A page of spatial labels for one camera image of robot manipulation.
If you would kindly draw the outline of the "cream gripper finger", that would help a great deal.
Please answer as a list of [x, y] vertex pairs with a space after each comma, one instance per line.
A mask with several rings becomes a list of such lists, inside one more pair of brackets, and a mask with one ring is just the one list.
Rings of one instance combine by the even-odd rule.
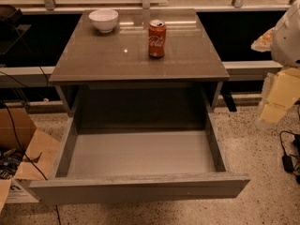
[[277, 74], [268, 73], [262, 86], [262, 100], [258, 106], [257, 127], [275, 126], [300, 98], [300, 70], [282, 69]]
[[270, 28], [258, 37], [250, 46], [253, 51], [265, 53], [270, 52], [275, 28]]

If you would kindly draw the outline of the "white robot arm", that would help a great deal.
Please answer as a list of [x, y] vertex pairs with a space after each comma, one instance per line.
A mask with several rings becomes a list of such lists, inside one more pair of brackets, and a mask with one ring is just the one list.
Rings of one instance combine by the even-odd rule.
[[279, 19], [276, 26], [256, 39], [251, 49], [270, 52], [282, 65], [280, 72], [268, 73], [262, 86], [258, 106], [258, 128], [275, 126], [300, 98], [300, 0]]

